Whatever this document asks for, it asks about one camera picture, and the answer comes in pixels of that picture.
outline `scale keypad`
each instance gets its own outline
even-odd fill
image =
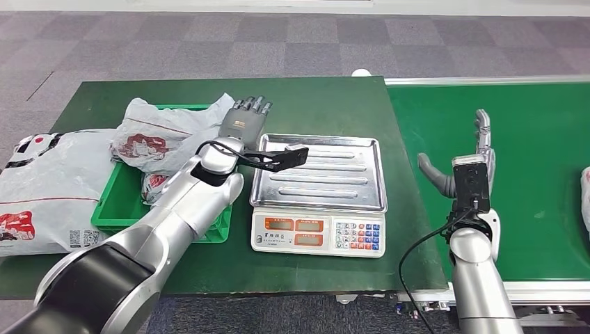
[[[380,224],[336,223],[336,248],[378,251],[380,231]]]

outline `orange display panel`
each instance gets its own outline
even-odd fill
[[[324,230],[324,221],[319,219],[297,219],[295,230],[301,232],[322,232]]]
[[[267,230],[292,231],[294,225],[295,222],[293,222],[293,219],[271,217],[267,217],[264,219],[264,227]]]
[[[321,234],[295,234],[296,245],[320,247],[323,243],[324,236]]]

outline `green table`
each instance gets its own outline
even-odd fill
[[[498,269],[509,298],[520,304],[590,303],[590,243],[580,217],[580,172],[590,166],[590,78],[386,79],[385,85],[382,78],[85,83],[53,130],[114,127],[135,96],[154,104],[191,104],[210,102],[223,91],[273,100],[268,132],[376,137],[389,200],[387,251],[379,260],[255,253],[248,241],[246,189],[234,208],[229,240],[192,246],[166,292],[400,290],[395,268],[401,252],[440,226],[451,207],[419,174],[416,155],[427,152],[450,173],[452,157],[474,152],[472,122],[475,110],[485,108],[497,153],[492,205],[502,222]],[[407,152],[412,170],[399,150]],[[415,294],[419,300],[454,300],[447,252],[438,238],[409,257],[408,281],[424,289]],[[0,296],[32,296],[58,258],[20,257],[0,264]]]
[[[389,210],[387,245],[380,259],[256,253],[250,247],[251,170],[233,207],[224,244],[192,245],[166,284],[167,294],[374,292],[401,289],[397,263],[429,227],[383,78],[230,79],[83,83],[51,129],[70,132],[116,127],[134,97],[152,104],[202,104],[223,92],[234,98],[265,95],[274,102],[265,131],[370,136],[381,145]],[[0,296],[30,298],[60,256],[13,257],[0,264]],[[406,265],[417,289],[444,289],[434,242]]]

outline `plastic bag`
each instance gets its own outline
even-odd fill
[[[208,109],[163,109],[133,99],[113,137],[111,151],[147,174],[174,175],[204,141],[217,137],[234,99],[223,94]]]
[[[66,253],[106,238],[90,224],[114,167],[114,129],[23,139],[0,174],[0,256]]]
[[[162,196],[162,189],[170,177],[158,174],[144,174],[141,180],[143,204],[152,205]]]
[[[590,167],[582,171],[582,219],[586,229],[590,232]]]

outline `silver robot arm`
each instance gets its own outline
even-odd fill
[[[262,100],[238,100],[219,137],[199,147],[137,223],[59,261],[41,281],[34,310],[4,333],[136,333],[191,242],[241,193],[236,166],[279,171],[305,163],[307,148],[248,150],[271,106]]]
[[[424,153],[418,155],[418,166],[441,194],[456,198],[445,236],[454,265],[453,290],[461,331],[522,334],[495,266],[500,248],[500,218],[489,202],[495,153],[491,147],[490,118],[483,109],[476,112],[475,126],[476,154],[454,158],[453,176],[433,167]]]

